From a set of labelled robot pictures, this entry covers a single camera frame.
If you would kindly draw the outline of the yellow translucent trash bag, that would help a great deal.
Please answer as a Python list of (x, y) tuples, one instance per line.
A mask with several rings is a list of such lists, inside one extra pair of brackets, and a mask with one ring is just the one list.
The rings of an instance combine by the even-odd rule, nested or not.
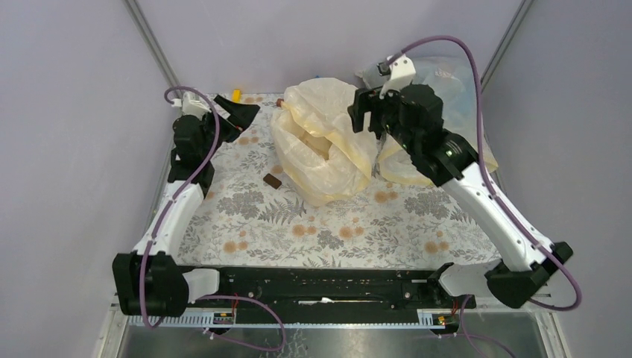
[(375, 136), (353, 131), (356, 87), (337, 78), (290, 86), (270, 126), (276, 154), (298, 194), (320, 207), (366, 189), (378, 154)]

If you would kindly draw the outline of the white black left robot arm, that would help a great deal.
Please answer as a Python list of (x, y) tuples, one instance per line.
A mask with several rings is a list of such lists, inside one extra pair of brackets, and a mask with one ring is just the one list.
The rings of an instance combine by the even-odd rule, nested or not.
[(189, 304), (204, 297), (225, 305), (230, 285), (213, 268), (185, 272), (174, 254), (195, 211), (206, 198), (215, 169), (210, 156), (224, 143), (237, 140), (255, 120), (260, 107), (217, 95), (214, 103), (227, 113), (215, 114), (190, 92), (175, 101), (182, 110), (172, 130), (174, 146), (165, 195), (143, 237), (129, 254), (117, 254), (113, 276), (125, 315), (179, 317)]

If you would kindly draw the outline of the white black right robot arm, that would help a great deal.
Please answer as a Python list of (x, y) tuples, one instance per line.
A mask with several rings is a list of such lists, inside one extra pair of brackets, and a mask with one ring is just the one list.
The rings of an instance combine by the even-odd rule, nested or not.
[[(533, 297), (560, 272), (575, 290), (575, 302), (565, 309), (577, 308), (581, 289), (564, 266), (573, 250), (542, 235), (509, 202), (479, 163), (477, 151), (461, 135), (444, 128), (442, 112), (442, 100), (422, 84), (386, 93), (358, 89), (348, 108), (354, 132), (367, 128), (377, 137), (395, 139), (416, 170), (456, 200), (501, 255), (482, 264), (446, 264), (427, 288), (430, 302), (446, 307), (458, 296), (473, 295), (494, 297), (514, 309), (531, 302), (553, 310), (554, 306)], [(365, 116), (370, 117), (369, 125)]]

